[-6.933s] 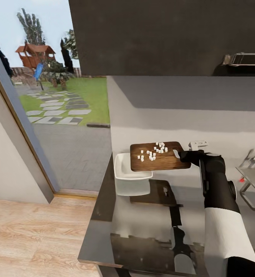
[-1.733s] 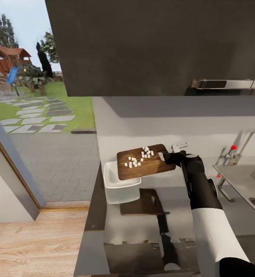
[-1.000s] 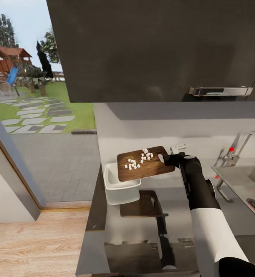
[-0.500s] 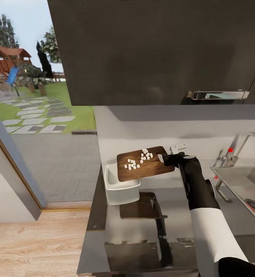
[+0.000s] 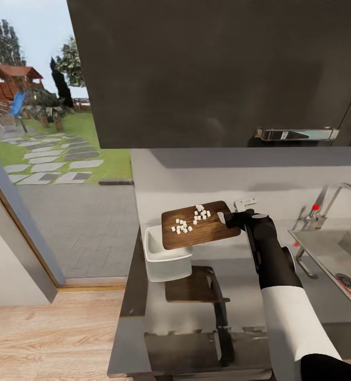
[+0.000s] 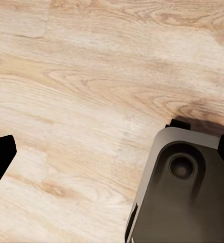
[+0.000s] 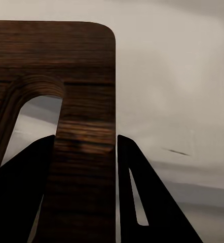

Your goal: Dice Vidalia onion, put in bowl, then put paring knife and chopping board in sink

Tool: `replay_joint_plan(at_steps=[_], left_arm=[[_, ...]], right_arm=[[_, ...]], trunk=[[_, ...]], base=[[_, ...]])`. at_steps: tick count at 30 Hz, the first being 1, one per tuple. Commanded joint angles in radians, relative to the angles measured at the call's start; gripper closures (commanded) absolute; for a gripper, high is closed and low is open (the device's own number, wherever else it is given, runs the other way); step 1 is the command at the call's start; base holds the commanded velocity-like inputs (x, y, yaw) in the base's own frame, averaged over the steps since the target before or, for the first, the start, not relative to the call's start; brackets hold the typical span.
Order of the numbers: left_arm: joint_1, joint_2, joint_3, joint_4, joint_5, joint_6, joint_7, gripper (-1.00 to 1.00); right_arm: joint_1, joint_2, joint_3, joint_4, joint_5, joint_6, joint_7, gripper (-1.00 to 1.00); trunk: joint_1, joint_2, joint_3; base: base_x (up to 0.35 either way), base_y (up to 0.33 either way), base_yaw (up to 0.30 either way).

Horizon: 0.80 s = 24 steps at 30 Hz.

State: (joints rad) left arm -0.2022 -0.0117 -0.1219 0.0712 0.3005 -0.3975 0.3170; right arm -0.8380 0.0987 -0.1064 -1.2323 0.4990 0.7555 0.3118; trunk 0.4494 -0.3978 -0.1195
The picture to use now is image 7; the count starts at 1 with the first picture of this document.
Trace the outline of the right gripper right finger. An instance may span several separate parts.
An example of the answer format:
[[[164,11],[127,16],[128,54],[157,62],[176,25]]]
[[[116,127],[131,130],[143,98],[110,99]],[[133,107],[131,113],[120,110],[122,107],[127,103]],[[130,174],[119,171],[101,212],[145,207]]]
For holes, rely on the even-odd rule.
[[[121,243],[203,243],[137,144],[117,139]],[[137,222],[129,169],[148,226]]]

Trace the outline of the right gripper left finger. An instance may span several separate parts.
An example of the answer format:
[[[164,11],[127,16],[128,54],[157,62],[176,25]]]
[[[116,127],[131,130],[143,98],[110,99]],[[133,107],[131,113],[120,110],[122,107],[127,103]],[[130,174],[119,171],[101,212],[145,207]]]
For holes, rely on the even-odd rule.
[[[27,243],[43,200],[55,136],[33,142],[0,167],[0,243]]]

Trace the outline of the cutting board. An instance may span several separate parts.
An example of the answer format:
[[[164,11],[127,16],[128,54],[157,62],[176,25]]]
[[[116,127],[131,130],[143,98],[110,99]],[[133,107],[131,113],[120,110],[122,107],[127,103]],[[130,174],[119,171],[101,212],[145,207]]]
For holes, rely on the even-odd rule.
[[[20,109],[62,99],[32,243],[116,243],[116,39],[86,21],[0,20],[0,166]]]

